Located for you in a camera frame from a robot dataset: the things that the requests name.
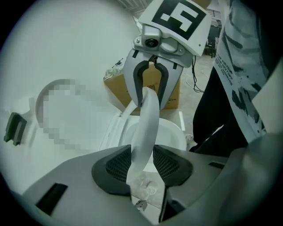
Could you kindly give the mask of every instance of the toilet bowl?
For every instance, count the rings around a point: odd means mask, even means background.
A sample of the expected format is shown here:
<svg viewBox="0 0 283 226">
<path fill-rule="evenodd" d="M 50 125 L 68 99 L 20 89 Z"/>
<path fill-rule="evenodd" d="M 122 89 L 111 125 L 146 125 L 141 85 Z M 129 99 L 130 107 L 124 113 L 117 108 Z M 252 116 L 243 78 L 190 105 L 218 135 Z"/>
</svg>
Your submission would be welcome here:
<svg viewBox="0 0 283 226">
<path fill-rule="evenodd" d="M 28 126 L 20 145 L 0 142 L 1 167 L 10 188 L 20 194 L 68 159 L 130 144 L 139 123 L 129 109 L 122 113 L 70 79 L 50 82 L 11 109 L 21 113 Z M 1 132 L 6 125 L 1 123 Z M 159 119 L 155 144 L 180 150 L 187 145 L 180 128 L 165 119 Z M 152 156 L 144 171 L 157 172 Z"/>
</svg>

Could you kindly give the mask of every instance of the black cable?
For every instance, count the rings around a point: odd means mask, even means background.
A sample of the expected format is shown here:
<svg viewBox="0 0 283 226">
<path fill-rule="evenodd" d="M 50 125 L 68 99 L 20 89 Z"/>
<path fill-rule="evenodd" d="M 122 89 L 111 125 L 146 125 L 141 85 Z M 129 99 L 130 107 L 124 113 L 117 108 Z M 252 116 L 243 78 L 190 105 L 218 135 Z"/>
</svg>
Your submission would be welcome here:
<svg viewBox="0 0 283 226">
<path fill-rule="evenodd" d="M 203 93 L 203 91 L 196 85 L 197 79 L 195 76 L 195 62 L 194 59 L 192 59 L 192 67 L 191 67 L 191 72 L 193 73 L 193 78 L 194 78 L 194 91 L 196 93 Z"/>
</svg>

